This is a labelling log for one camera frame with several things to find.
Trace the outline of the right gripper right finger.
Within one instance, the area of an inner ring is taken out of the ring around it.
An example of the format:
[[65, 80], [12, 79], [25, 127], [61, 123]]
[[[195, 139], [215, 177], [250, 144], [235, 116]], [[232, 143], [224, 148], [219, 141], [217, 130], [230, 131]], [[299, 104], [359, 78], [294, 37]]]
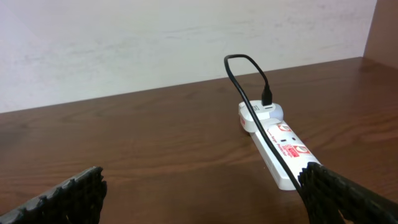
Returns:
[[315, 162], [298, 181], [310, 223], [397, 224], [397, 204]]

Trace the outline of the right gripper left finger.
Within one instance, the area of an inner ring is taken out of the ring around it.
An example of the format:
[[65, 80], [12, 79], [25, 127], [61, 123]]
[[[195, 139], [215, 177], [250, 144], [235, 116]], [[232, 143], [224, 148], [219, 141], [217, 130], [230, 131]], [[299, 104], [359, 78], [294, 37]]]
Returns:
[[90, 167], [1, 215], [2, 224], [100, 222], [107, 193], [102, 167]]

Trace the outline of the white USB charger adapter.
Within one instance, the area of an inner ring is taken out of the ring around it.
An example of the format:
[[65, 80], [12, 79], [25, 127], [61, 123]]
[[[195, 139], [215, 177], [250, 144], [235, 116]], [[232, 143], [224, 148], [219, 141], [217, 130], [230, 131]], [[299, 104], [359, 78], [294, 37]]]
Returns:
[[[250, 101], [250, 104], [264, 128], [272, 124], [280, 123], [284, 119], [282, 107], [277, 103], [263, 106], [261, 100], [252, 100]], [[255, 133], [257, 131], [257, 126], [253, 117], [243, 101], [239, 104], [239, 117], [245, 131], [249, 133]]]

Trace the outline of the white power strip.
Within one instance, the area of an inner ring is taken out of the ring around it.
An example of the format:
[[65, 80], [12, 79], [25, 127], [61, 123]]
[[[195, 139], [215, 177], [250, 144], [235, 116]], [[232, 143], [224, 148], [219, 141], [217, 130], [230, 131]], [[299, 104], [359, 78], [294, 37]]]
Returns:
[[[240, 118], [240, 122], [244, 130], [250, 134], [278, 188], [281, 190], [295, 190], [292, 181], [265, 142], [256, 124], [244, 118]], [[318, 159], [285, 121], [270, 118], [264, 120], [262, 125], [266, 136], [270, 139], [294, 177], [298, 177], [299, 173], [303, 168], [307, 167], [309, 162], [318, 162]]]

